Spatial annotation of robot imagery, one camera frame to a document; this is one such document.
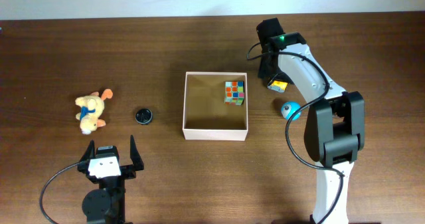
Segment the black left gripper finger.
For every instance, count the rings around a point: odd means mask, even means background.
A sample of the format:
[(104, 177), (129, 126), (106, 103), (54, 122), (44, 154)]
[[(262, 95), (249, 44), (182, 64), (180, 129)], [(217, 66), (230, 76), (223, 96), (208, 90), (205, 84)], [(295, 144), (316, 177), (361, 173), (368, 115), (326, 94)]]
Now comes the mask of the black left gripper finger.
[(137, 150), (134, 136), (130, 136), (130, 159), (132, 161), (134, 170), (144, 170), (144, 162)]
[(85, 162), (94, 158), (95, 151), (94, 140), (91, 140), (83, 156), (80, 158), (80, 162)]

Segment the yellow grey toy truck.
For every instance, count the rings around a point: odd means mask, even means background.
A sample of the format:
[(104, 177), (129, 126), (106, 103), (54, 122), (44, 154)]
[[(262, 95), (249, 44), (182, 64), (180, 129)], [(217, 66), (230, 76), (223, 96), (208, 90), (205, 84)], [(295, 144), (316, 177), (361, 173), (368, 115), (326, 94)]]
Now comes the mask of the yellow grey toy truck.
[(287, 82), (279, 81), (279, 80), (271, 80), (269, 81), (267, 88), (279, 93), (283, 93), (286, 91), (288, 86)]

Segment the colourful puzzle cube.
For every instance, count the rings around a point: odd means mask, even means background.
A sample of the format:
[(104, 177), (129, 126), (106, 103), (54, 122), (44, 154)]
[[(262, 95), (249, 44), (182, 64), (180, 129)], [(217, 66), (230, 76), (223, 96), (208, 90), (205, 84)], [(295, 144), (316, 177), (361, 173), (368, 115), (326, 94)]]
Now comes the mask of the colourful puzzle cube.
[(241, 106), (246, 98), (243, 81), (225, 82), (225, 104)]

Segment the beige cardboard box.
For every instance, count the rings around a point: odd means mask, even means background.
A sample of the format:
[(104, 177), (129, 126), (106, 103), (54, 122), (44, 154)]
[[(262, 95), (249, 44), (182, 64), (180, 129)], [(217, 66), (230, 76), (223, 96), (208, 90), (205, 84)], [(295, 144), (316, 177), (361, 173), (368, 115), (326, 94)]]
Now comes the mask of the beige cardboard box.
[[(225, 82), (243, 81), (241, 106), (225, 104)], [(245, 72), (187, 72), (182, 131), (187, 140), (244, 141), (248, 134), (248, 79)]]

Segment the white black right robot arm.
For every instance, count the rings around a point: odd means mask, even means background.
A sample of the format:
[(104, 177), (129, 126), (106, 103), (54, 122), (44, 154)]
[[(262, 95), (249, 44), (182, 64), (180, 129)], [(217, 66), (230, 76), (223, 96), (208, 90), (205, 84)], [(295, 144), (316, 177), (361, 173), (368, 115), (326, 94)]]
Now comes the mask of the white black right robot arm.
[(317, 172), (312, 223), (347, 223), (347, 192), (351, 171), (365, 145), (365, 101), (347, 92), (314, 59), (299, 33), (259, 36), (261, 63), (277, 78), (284, 74), (305, 100), (295, 114), (307, 110), (304, 144)]

